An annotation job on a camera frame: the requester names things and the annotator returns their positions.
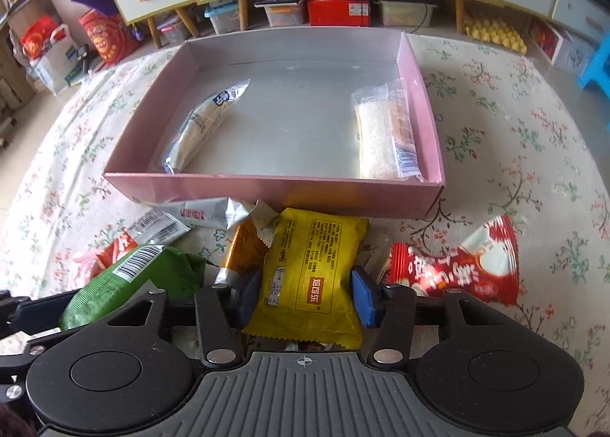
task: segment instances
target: plastic snack wrapper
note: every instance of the plastic snack wrapper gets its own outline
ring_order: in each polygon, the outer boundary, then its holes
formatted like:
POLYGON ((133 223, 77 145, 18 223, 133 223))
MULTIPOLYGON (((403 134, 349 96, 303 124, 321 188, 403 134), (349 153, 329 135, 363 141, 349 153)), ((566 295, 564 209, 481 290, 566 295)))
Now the plastic snack wrapper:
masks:
POLYGON ((145 203, 174 217, 188 227, 231 229, 245 222, 255 208, 231 198, 191 199, 167 203, 145 203))
POLYGON ((161 165, 169 174, 179 174, 199 151, 205 139, 223 121, 227 109, 243 95, 250 80, 240 82, 207 98, 188 114, 178 135, 165 150, 161 165))
POLYGON ((254 222, 251 219, 246 220, 237 227, 229 252, 214 283, 231 286, 242 273, 251 268, 262 269, 268 251, 269 248, 258 237, 254 222))
POLYGON ((423 181, 409 117, 408 95, 400 80, 352 94, 358 119, 362 179, 423 181))
POLYGON ((350 270, 368 220, 287 208, 263 268, 245 334, 358 349, 350 270))
POLYGON ((73 289, 83 288, 138 245, 168 245, 188 231, 190 227, 178 222, 174 217, 155 209, 148 210, 126 231, 115 237, 106 249, 76 253, 72 260, 78 263, 79 267, 76 273, 70 273, 69 285, 73 289))
POLYGON ((386 283, 402 284, 419 296, 440 297, 444 289, 463 289, 483 301, 517 303, 519 251, 510 218, 495 217, 444 257, 392 244, 386 283))
POLYGON ((185 299, 203 286, 206 261, 169 246, 144 244, 111 265, 72 297, 61 330, 93 323, 123 306, 147 280, 185 299))

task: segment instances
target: green snack package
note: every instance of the green snack package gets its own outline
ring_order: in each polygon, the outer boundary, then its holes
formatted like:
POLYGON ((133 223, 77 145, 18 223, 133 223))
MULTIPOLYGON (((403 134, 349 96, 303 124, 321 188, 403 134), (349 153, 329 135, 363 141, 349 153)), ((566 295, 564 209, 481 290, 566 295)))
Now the green snack package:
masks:
POLYGON ((123 306, 150 280, 170 299, 185 299, 203 287, 206 261, 169 246, 144 244, 78 291, 59 320, 59 328, 93 323, 123 306))

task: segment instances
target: bed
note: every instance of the bed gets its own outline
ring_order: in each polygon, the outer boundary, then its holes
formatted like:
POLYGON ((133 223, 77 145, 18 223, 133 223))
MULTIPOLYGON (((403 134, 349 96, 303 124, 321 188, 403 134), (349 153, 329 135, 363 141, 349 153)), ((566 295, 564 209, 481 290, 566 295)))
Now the bed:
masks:
MULTIPOLYGON (((424 220, 374 220, 372 234, 440 253, 491 216, 518 234, 516 320, 568 351, 586 378, 571 429, 610 430, 610 199, 560 99, 523 57, 411 36, 428 88, 446 189, 424 220)), ((12 203, 0 235, 0 289, 40 298, 74 288, 74 255, 105 247, 147 210, 103 168, 124 126, 175 49, 102 72, 66 104, 12 203)), ((222 260, 231 234, 189 236, 188 251, 222 260)), ((374 251, 376 240, 367 244, 374 251)), ((14 352, 16 336, 2 343, 14 352)))

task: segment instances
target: barcode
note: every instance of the barcode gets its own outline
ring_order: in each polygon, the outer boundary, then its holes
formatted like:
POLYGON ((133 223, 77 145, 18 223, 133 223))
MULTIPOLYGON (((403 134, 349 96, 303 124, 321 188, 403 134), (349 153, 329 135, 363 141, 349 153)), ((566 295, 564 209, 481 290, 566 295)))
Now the barcode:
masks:
POLYGON ((138 221, 135 222, 135 224, 127 229, 127 233, 135 239, 138 235, 142 234, 145 230, 152 227, 153 224, 156 224, 160 220, 161 217, 158 215, 156 210, 148 210, 138 219, 138 221))
POLYGON ((178 237, 183 236, 188 232, 188 228, 184 225, 174 222, 169 227, 159 231, 151 237, 150 242, 153 244, 170 244, 178 237))
POLYGON ((279 292, 282 289, 282 281, 284 279, 284 274, 286 272, 286 267, 278 267, 275 269, 275 273, 273 274, 273 279, 271 281, 271 286, 269 287, 269 294, 267 294, 267 305, 268 306, 277 306, 279 302, 279 292))
POLYGON ((114 275, 133 282, 138 275, 163 251, 163 246, 148 245, 136 249, 113 272, 114 275))
POLYGON ((411 177, 420 175, 419 167, 417 166, 417 153, 414 145, 399 145, 396 140, 392 139, 394 145, 394 154, 396 155, 396 167, 400 177, 411 177))

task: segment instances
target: crosshair marking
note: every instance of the crosshair marking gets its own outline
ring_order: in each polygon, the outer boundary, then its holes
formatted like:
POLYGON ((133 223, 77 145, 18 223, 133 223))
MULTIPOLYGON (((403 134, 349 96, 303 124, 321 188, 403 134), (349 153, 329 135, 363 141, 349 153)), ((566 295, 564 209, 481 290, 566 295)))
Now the crosshair marking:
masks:
POLYGON ((308 366, 313 363, 313 360, 307 356, 302 356, 298 360, 295 360, 301 366, 308 366))

